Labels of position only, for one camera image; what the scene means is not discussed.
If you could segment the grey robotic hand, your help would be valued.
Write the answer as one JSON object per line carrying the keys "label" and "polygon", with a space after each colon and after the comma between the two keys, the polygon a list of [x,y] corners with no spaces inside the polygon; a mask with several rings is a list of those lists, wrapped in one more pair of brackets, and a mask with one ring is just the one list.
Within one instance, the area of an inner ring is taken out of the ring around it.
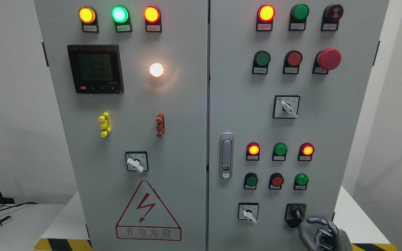
{"label": "grey robotic hand", "polygon": [[352,244],[347,233],[339,229],[330,219],[308,218],[309,224],[318,223],[327,226],[329,230],[319,228],[315,237],[311,237],[306,229],[299,225],[299,237],[308,251],[352,251]]}

